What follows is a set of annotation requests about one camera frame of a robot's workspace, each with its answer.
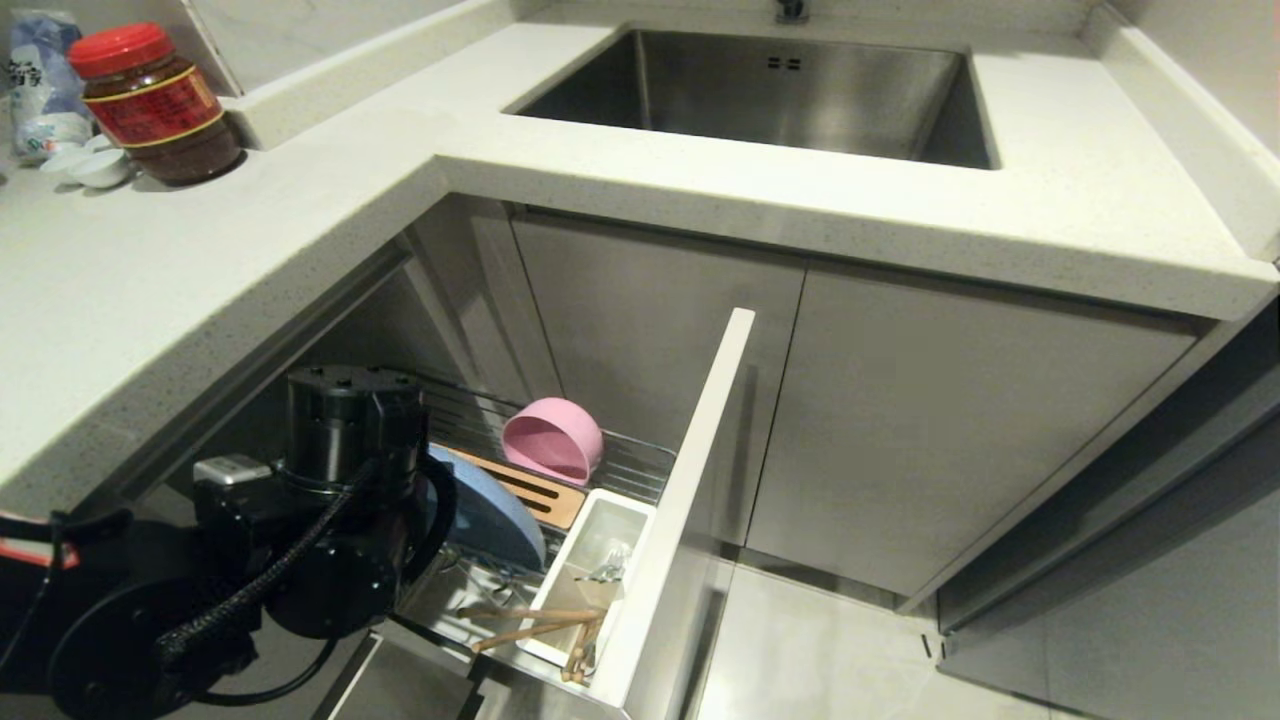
corner cabinet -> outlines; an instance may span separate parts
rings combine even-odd
[[[1178,318],[813,263],[748,547],[916,593],[1196,340]]]
[[[675,447],[733,307],[756,314],[708,482],[713,534],[741,546],[791,341],[804,261],[604,220],[512,220],[564,397],[602,425]]]

sauce jar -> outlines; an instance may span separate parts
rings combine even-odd
[[[67,56],[84,78],[84,105],[102,132],[148,176],[191,184],[233,169],[244,156],[200,68],[178,56],[155,23],[105,29]]]

stainless steel sink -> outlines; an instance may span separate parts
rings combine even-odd
[[[516,114],[992,168],[956,53],[634,31]]]

white quartz countertop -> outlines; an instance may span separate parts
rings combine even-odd
[[[503,114],[627,27],[972,53],[1001,168]],[[0,186],[0,509],[78,502],[448,192],[1236,320],[1276,292],[1076,40],[558,5],[210,183]]]

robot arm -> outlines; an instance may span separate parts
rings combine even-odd
[[[198,462],[195,527],[127,511],[0,520],[0,693],[52,696],[74,720],[265,702],[394,609],[456,510],[449,466],[425,451],[421,391],[376,368],[306,368],[288,382],[284,457]],[[262,610],[325,650],[280,688],[211,693],[257,657]]]

